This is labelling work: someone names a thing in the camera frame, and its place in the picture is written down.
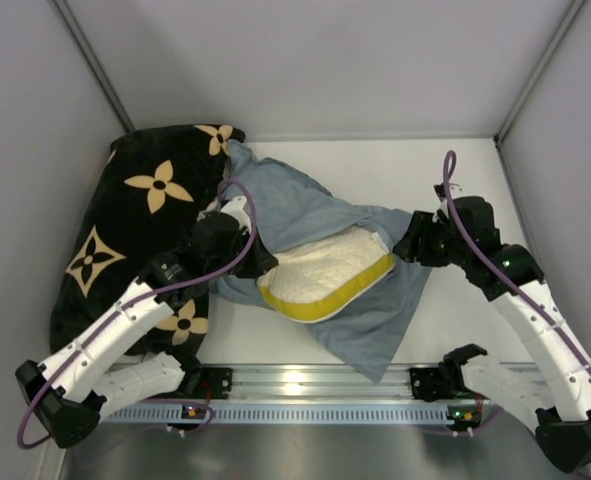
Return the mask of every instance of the pillow with flower pattern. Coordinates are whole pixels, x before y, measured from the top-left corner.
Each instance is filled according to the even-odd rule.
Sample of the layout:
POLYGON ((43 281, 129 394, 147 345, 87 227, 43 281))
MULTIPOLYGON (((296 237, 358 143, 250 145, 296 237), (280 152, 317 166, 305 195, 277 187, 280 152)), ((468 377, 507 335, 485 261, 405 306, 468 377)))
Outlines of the pillow with flower pattern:
MULTIPOLYGON (((228 160, 228 125, 139 130, 111 144, 79 230, 50 323, 50 348, 66 346, 102 315, 155 255, 186 239, 211 203, 228 160)), ((188 302, 127 353, 182 345, 195 354, 208 330, 208 295, 188 302)))

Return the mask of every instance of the white wall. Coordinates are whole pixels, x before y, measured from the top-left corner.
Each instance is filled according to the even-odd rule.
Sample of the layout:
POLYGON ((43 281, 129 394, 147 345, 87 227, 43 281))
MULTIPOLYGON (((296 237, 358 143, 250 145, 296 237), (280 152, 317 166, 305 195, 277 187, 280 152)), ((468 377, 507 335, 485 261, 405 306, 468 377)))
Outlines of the white wall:
POLYGON ((555 298, 591 353, 591 2, 504 152, 555 298))
POLYGON ((48 3, 0 2, 0 480, 33 472, 36 454, 15 446, 25 405, 13 374, 47 353, 77 225, 120 134, 48 3))
POLYGON ((70 0, 138 127, 491 136, 568 0, 70 0))

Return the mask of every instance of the black bracket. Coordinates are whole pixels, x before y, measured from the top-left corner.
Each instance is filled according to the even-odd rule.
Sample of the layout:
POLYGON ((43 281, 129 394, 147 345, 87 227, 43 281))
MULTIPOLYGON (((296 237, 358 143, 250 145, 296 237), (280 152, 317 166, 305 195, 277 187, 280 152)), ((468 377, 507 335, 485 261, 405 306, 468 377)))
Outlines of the black bracket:
MULTIPOLYGON (((15 378, 29 404, 46 380, 36 362, 26 360, 15 371, 15 378)), ((86 438, 100 421, 99 410, 106 399, 94 392, 82 403, 62 398, 62 392, 49 388, 35 408, 35 415, 59 448, 72 447, 86 438)))
POLYGON ((562 421, 555 408, 536 413, 539 426, 535 438, 553 465, 572 473, 591 463, 591 411, 587 412, 588 420, 579 422, 562 421))
POLYGON ((204 400, 210 390, 211 400, 227 400, 233 385, 233 369, 202 366, 198 377, 186 377, 172 393, 162 393, 156 398, 204 400))
POLYGON ((469 344, 444 355, 444 361, 437 367, 411 368, 413 398, 425 402, 475 398, 475 393, 464 385, 462 365, 473 357, 486 354, 483 348, 469 344))
MULTIPOLYGON (((436 192, 443 198, 444 186, 436 192)), ((477 247, 517 285, 542 281, 544 273, 533 256, 521 245, 506 245, 495 227, 493 207, 482 197, 459 197, 455 208, 477 247)), ((464 241, 453 219, 444 212, 413 212, 410 225, 393 253, 405 262, 418 262, 426 267, 457 265, 466 279, 482 290, 491 302, 510 289, 481 262, 464 241)))

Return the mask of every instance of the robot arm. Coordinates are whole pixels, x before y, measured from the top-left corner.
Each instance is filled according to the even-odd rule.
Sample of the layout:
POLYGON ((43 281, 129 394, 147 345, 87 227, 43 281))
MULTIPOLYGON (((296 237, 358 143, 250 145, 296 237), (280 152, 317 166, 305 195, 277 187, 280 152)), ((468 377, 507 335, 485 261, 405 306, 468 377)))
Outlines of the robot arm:
MULTIPOLYGON (((204 275, 207 265, 209 270, 217 269, 238 256, 250 241, 245 206, 244 197, 235 197, 219 212, 207 214, 195 224, 186 245, 149 262, 119 300, 81 335, 41 363, 29 360, 17 369, 26 403, 35 402, 45 388, 34 413, 60 448, 80 442, 125 406, 174 392, 180 384, 183 392, 193 391, 200 362, 174 347, 139 365, 108 370, 155 325, 192 298, 208 293, 207 283, 179 290, 165 287, 204 275)), ((276 264, 255 237, 249 254, 229 273, 255 278, 276 264)))
MULTIPOLYGON (((501 244, 493 209, 481 197, 464 196, 457 185, 435 187, 442 205, 437 213, 415 212, 394 253, 407 262, 441 267, 455 264, 470 283, 510 323, 539 367, 546 386, 538 386, 467 345, 445 355, 437 380, 446 398, 476 392, 515 416, 537 439, 549 460, 564 472, 591 462, 591 359, 553 301, 544 274, 519 245, 501 244), (477 249, 500 270, 496 273, 465 241, 449 212, 445 188, 477 249), (507 285, 517 285, 529 300, 507 285)), ((422 396, 427 401, 436 397, 422 396)))

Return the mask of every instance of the gray-blue fabric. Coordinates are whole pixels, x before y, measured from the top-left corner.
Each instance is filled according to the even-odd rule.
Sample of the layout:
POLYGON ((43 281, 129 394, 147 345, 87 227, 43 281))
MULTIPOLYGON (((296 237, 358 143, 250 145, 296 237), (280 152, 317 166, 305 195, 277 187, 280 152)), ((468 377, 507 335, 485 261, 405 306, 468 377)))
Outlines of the gray-blue fabric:
MULTIPOLYGON (((248 147, 234 140, 229 148, 231 176, 252 195, 258 233, 271 253, 321 240, 352 225, 377 232, 392 249, 408 228, 408 212, 351 205, 283 162, 258 161, 248 147)), ((230 199, 241 192, 231 186, 224 195, 230 199)), ((396 257, 393 270, 377 285, 333 318, 306 327, 344 363, 379 381, 406 333, 429 273, 429 268, 396 257)), ((232 302, 271 308, 252 279, 227 276, 217 280, 213 289, 232 302)))

